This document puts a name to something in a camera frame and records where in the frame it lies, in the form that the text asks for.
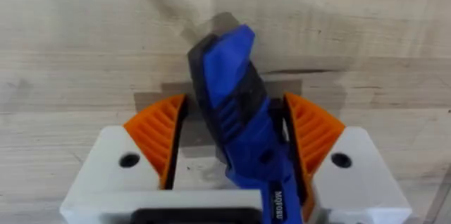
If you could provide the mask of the right gripper white and orange left finger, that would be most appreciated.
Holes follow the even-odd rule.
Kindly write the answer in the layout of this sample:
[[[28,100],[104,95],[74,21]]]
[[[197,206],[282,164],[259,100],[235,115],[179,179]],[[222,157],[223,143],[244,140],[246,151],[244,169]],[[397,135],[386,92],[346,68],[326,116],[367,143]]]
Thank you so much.
[[[103,128],[75,182],[76,194],[147,192],[173,184],[186,96],[151,104],[123,125]]]

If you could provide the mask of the right gripper white and orange right finger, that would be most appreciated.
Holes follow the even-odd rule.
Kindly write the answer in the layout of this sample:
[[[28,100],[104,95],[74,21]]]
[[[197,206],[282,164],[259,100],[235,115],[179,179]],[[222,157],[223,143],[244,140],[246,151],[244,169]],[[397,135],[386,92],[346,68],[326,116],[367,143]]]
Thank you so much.
[[[368,132],[283,97],[303,223],[403,224],[412,208]]]

